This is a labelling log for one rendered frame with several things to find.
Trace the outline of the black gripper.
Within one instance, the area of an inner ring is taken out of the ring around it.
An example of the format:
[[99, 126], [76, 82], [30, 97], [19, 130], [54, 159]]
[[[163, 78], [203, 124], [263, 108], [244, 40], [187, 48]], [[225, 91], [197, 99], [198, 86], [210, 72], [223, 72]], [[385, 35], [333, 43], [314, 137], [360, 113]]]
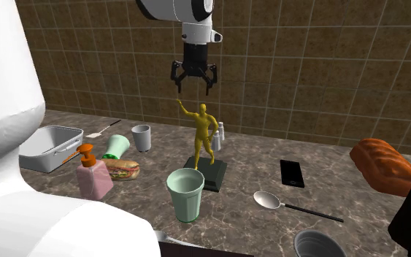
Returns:
[[[208, 46], [195, 45], [187, 42], [183, 43], [183, 62], [173, 61], [171, 67], [170, 78], [177, 86], [178, 93], [182, 90], [182, 81], [187, 76], [201, 77], [207, 87], [206, 95], [209, 95], [209, 90], [218, 81], [217, 66], [215, 64], [207, 64]], [[177, 69], [183, 68], [183, 72], [178, 75]], [[208, 77], [206, 71], [212, 72], [212, 78]]]

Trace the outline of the gold figure on dark base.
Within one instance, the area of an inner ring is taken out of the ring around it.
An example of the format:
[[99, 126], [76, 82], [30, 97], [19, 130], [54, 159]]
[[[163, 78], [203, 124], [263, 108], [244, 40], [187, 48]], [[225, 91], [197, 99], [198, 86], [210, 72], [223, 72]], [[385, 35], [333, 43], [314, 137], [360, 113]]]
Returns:
[[206, 113], [206, 104], [200, 104], [199, 112], [189, 112], [179, 99], [177, 103], [186, 116], [194, 119], [196, 125], [194, 155], [186, 161], [184, 168], [194, 168], [204, 175], [204, 190], [219, 192], [227, 163], [217, 160], [211, 147], [213, 139], [220, 139], [218, 122]]

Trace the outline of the grey cup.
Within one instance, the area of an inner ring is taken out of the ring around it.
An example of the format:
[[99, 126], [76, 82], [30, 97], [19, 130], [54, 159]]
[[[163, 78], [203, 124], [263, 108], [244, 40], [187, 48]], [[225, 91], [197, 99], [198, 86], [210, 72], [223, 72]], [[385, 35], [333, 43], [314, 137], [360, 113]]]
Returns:
[[131, 129], [136, 149], [147, 152], [151, 148], [151, 134], [149, 125], [137, 125]]

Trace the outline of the light green vase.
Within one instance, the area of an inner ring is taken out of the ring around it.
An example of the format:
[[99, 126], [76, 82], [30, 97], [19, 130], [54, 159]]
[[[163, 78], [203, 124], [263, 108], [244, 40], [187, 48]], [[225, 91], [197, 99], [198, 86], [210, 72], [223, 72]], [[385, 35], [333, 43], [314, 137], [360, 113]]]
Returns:
[[102, 158], [120, 159], [129, 147], [130, 142], [125, 136], [114, 134], [108, 139], [107, 149]]

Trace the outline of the sandwich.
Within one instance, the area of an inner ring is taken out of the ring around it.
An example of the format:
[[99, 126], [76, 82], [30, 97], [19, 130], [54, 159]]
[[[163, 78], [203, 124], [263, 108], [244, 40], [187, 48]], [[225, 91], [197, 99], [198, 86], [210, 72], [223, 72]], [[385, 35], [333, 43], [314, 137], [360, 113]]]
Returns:
[[103, 158], [112, 180], [135, 180], [139, 175], [139, 164], [136, 161]]

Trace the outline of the light green cup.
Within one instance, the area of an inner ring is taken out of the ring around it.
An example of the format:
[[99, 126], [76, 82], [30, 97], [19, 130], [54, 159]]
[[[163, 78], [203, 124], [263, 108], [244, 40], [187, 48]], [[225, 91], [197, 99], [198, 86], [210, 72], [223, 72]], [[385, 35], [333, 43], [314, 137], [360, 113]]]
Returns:
[[195, 221], [199, 216], [203, 174], [192, 168], [173, 171], [166, 179], [176, 218], [183, 223]]

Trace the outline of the black phone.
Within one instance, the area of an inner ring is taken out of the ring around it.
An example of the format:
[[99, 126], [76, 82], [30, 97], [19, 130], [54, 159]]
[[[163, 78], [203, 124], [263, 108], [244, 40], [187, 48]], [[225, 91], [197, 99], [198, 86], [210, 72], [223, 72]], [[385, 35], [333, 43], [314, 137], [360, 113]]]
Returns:
[[304, 180], [299, 162], [280, 160], [280, 172], [283, 185], [303, 188]]

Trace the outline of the pink soap dispenser orange pump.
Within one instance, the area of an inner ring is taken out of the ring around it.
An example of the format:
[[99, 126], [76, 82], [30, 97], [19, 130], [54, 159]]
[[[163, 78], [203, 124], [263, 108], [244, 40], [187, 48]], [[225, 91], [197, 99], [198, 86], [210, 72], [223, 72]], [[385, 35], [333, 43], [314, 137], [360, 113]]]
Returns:
[[92, 149], [92, 144], [82, 144], [62, 163], [66, 163], [77, 153], [82, 154], [81, 165], [76, 168], [80, 195], [83, 199], [97, 201], [102, 199], [113, 187], [113, 182], [106, 164], [91, 153]]

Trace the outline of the grey metal tub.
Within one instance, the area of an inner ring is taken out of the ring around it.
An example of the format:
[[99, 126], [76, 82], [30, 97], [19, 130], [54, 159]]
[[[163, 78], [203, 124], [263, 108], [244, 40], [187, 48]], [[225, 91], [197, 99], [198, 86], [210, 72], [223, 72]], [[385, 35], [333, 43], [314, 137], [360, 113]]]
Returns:
[[83, 130], [65, 126], [38, 128], [21, 146], [20, 167], [50, 173], [74, 158]]

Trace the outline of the orange-brown bread loaf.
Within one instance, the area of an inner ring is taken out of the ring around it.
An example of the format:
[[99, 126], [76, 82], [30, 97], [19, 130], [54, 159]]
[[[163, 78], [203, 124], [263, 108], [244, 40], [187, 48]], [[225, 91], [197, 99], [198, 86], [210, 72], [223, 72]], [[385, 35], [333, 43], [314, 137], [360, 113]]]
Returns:
[[411, 189], [411, 163], [381, 139], [362, 139], [350, 157], [368, 184], [380, 193], [406, 197]]

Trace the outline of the grey bowl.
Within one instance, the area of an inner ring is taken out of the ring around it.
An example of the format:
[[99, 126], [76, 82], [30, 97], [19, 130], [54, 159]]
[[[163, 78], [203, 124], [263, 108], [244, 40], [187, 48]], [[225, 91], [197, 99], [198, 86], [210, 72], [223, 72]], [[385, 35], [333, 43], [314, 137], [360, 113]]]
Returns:
[[342, 247], [320, 231], [300, 231], [293, 239], [296, 257], [347, 257]]

